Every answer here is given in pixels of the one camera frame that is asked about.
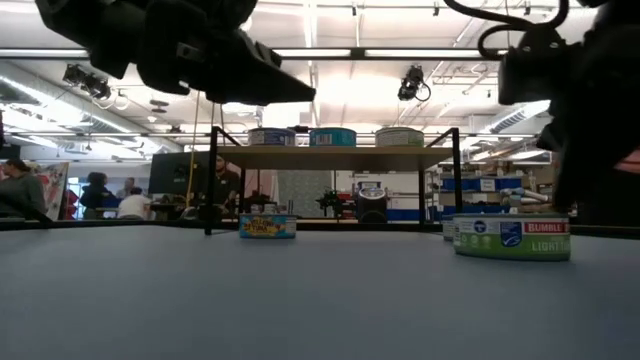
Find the gray table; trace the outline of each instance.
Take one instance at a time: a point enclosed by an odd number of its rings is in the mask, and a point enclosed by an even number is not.
[[[640,242],[566,263],[439,236],[0,232],[0,359],[638,359]]]

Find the white shirt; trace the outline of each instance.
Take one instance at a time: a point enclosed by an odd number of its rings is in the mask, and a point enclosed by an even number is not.
[[[151,200],[142,195],[130,195],[120,202],[118,217],[136,215],[145,219],[145,206],[151,204]]]

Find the black shirt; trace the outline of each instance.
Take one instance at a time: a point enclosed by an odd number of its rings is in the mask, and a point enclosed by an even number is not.
[[[217,205],[224,204],[232,191],[238,193],[240,190],[240,176],[233,171],[226,170],[221,175],[216,174],[215,182],[213,203]]]

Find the green can label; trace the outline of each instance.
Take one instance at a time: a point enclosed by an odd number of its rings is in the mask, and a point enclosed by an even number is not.
[[[568,219],[456,218],[457,252],[536,258],[571,252]]]

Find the wooden shelf board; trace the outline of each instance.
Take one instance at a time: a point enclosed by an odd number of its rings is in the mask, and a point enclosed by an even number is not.
[[[224,146],[218,154],[246,169],[418,171],[452,157],[447,148]]]

